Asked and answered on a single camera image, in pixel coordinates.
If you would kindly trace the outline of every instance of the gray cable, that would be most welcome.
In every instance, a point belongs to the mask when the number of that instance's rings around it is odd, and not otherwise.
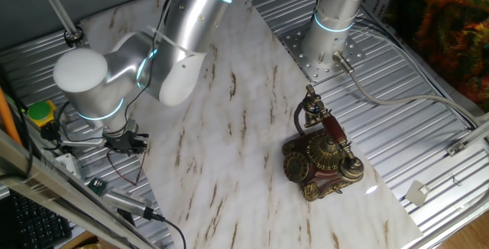
[[[361,93],[363,93],[366,98],[368,98],[370,101],[372,101],[374,103],[377,103],[379,105],[400,105],[400,104],[403,104],[403,103],[406,103],[406,102],[411,102],[413,100],[431,99],[431,100],[435,100],[435,101],[438,101],[438,102],[445,103],[446,105],[450,105],[451,107],[455,108],[460,113],[462,113],[470,121],[472,121],[472,123],[474,123],[474,125],[476,127],[480,127],[481,126],[481,124],[479,123],[479,121],[470,112],[468,112],[466,109],[464,109],[459,104],[457,104],[457,103],[455,103],[455,102],[453,102],[451,100],[448,100],[448,99],[446,99],[444,97],[437,96],[437,95],[415,95],[415,96],[410,96],[410,97],[406,97],[406,98],[403,98],[403,99],[395,99],[395,100],[381,100],[381,99],[376,99],[375,97],[373,97],[372,95],[370,95],[368,92],[365,91],[364,87],[360,84],[360,82],[357,79],[357,76],[354,73],[350,73],[349,76],[351,77],[351,79],[353,80],[353,82],[355,83],[355,85],[358,87],[358,90]]]
[[[381,36],[375,32],[372,32],[372,31],[364,31],[363,28],[362,29],[352,28],[351,30],[358,32],[358,33],[361,33],[361,34],[370,35],[372,37],[376,37],[376,38],[381,39],[381,40],[385,40],[392,47],[395,47],[402,54],[404,54],[404,56],[412,64],[415,64],[413,59],[411,59],[411,57],[406,53],[406,51],[404,51],[402,48],[400,48],[400,47],[396,46],[395,44],[393,44],[392,42],[390,42],[390,40],[388,40],[387,38],[385,38],[385,37],[383,37],[383,36]],[[353,79],[353,82],[355,83],[355,85],[358,87],[358,90],[360,90],[360,92],[362,92],[365,95],[365,97],[367,97],[369,100],[371,100],[372,102],[377,103],[379,105],[400,105],[400,104],[410,102],[413,100],[431,99],[431,100],[435,100],[438,102],[445,103],[446,105],[449,105],[449,106],[455,108],[460,113],[462,113],[466,118],[468,118],[470,121],[472,121],[472,123],[474,123],[474,125],[476,127],[481,126],[481,123],[479,123],[479,120],[477,120],[476,117],[474,117],[469,111],[467,111],[465,108],[463,108],[459,104],[457,104],[457,103],[455,103],[455,102],[453,102],[453,101],[451,101],[445,97],[441,97],[441,96],[437,96],[437,95],[415,95],[415,96],[406,97],[404,99],[380,100],[380,99],[376,99],[375,97],[373,97],[372,95],[368,94],[368,92],[365,91],[364,87],[360,84],[360,82],[357,79],[357,76],[354,73],[350,73],[349,75]]]

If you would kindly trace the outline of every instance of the orange object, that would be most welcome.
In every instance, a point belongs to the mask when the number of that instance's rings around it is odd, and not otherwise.
[[[17,128],[15,127],[14,118],[8,107],[7,99],[3,94],[2,89],[0,89],[0,114],[3,117],[3,122],[5,123],[5,128],[7,129],[8,135],[12,137],[17,143],[22,146],[21,137],[18,136]]]

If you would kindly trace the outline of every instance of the aluminum rail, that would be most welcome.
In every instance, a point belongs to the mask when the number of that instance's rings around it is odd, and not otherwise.
[[[71,21],[70,16],[68,15],[68,13],[66,13],[66,10],[64,9],[60,0],[48,0],[48,1],[51,4],[51,7],[53,7],[54,12],[56,12],[56,15],[60,19],[61,24],[63,24],[70,39],[72,40],[79,39],[83,35],[83,33],[81,32],[81,30],[77,29],[73,21]],[[78,42],[76,43],[76,46],[83,47],[84,43]]]
[[[24,171],[28,152],[4,131],[0,131],[0,148],[1,169],[8,170],[4,173]],[[117,247],[157,248],[52,157],[34,158],[29,179],[2,182]]]

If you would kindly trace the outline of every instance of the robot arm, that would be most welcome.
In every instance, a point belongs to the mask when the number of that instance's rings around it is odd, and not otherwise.
[[[138,142],[138,126],[125,117],[126,94],[138,84],[165,105],[179,105],[188,98],[214,30],[231,2],[172,0],[163,30],[155,31],[162,37],[156,50],[151,51],[153,38],[143,33],[126,35],[105,56],[72,50],[57,62],[55,83],[89,125],[104,128],[105,145],[124,152]],[[303,42],[307,55],[318,57],[319,63],[332,63],[333,53],[345,45],[360,4],[361,0],[321,0]]]
[[[138,126],[125,117],[130,100],[124,97],[138,84],[165,105],[183,102],[197,83],[214,30],[231,2],[173,0],[165,27],[156,31],[162,40],[155,51],[153,38],[144,33],[124,36],[106,55],[75,49],[58,60],[54,81],[90,126],[103,128],[105,146],[123,153],[144,150],[136,138]],[[65,138],[65,144],[87,145]]]

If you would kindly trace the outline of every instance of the white marble board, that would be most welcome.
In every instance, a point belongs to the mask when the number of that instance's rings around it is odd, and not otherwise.
[[[83,21],[92,48],[107,53],[125,32],[144,31],[162,1]],[[342,195],[308,203],[287,180],[280,149],[296,136],[306,84],[252,4],[234,0],[193,94],[172,108],[145,94],[136,101],[133,118],[151,136],[144,171],[188,248],[400,248],[421,236],[355,145],[364,179]]]

